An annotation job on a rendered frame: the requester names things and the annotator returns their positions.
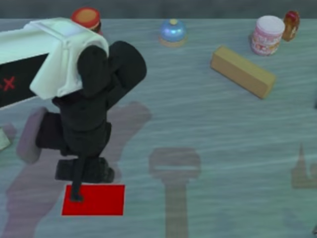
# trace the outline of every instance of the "gray wooden table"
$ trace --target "gray wooden table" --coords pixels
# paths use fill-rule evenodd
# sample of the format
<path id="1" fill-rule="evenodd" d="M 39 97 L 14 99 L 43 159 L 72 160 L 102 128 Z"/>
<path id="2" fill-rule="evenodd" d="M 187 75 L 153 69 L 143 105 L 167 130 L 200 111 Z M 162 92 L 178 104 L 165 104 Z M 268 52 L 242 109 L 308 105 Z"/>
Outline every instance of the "gray wooden table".
<path id="1" fill-rule="evenodd" d="M 26 22 L 2 20 L 0 30 Z M 296 39 L 271 57 L 250 50 L 254 20 L 184 22 L 188 42 L 175 49 L 159 44 L 160 20 L 103 22 L 111 43 L 133 44 L 148 65 L 146 80 L 119 103 L 137 101 L 152 113 L 121 154 L 124 217 L 61 217 L 62 185 L 52 181 L 59 155 L 44 152 L 41 160 L 50 162 L 32 168 L 15 155 L 30 110 L 56 109 L 34 99 L 0 111 L 0 125 L 17 129 L 13 146 L 0 153 L 1 238 L 164 237 L 164 187 L 148 172 L 149 155 L 158 147 L 193 147 L 201 157 L 201 175 L 187 187 L 189 237 L 311 237 L 317 190 L 292 189 L 290 172 L 300 143 L 308 165 L 317 159 L 317 20 L 303 20 Z M 212 52 L 223 44 L 277 75 L 267 99 L 210 69 Z M 41 209 L 47 214 L 40 220 Z"/>

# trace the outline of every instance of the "red can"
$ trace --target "red can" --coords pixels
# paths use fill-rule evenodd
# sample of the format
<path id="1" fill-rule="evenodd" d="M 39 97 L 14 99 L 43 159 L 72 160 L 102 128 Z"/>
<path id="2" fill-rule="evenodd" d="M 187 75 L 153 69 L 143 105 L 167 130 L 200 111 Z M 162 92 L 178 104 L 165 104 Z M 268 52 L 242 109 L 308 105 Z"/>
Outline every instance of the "red can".
<path id="1" fill-rule="evenodd" d="M 77 9 L 72 14 L 71 20 L 102 35 L 100 13 L 92 7 Z"/>

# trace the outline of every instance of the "brown bottle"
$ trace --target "brown bottle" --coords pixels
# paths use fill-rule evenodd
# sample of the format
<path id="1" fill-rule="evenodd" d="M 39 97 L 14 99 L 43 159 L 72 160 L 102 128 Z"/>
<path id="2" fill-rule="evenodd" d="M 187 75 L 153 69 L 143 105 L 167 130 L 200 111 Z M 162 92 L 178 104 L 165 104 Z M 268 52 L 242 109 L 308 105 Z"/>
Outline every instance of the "brown bottle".
<path id="1" fill-rule="evenodd" d="M 296 32 L 300 24 L 300 17 L 297 11 L 289 11 L 284 17 L 285 31 L 282 39 L 284 41 L 291 41 L 295 38 Z"/>

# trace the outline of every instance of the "red square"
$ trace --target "red square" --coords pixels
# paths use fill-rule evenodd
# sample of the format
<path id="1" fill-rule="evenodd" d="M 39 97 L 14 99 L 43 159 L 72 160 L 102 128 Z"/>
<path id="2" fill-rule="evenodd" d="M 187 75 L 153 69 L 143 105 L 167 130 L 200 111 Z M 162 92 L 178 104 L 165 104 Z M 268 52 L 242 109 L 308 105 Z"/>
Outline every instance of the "red square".
<path id="1" fill-rule="evenodd" d="M 123 216 L 125 185 L 103 184 L 80 187 L 83 202 L 70 201 L 71 185 L 66 186 L 62 216 Z"/>

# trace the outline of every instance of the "tan rectangular block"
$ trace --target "tan rectangular block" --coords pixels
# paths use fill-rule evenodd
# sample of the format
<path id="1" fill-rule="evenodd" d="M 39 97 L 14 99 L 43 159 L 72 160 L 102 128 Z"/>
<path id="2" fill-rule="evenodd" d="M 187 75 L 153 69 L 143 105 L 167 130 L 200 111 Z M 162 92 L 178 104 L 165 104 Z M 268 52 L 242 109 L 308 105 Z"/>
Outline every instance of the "tan rectangular block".
<path id="1" fill-rule="evenodd" d="M 212 55 L 211 68 L 264 99 L 272 90 L 276 76 L 225 46 Z"/>

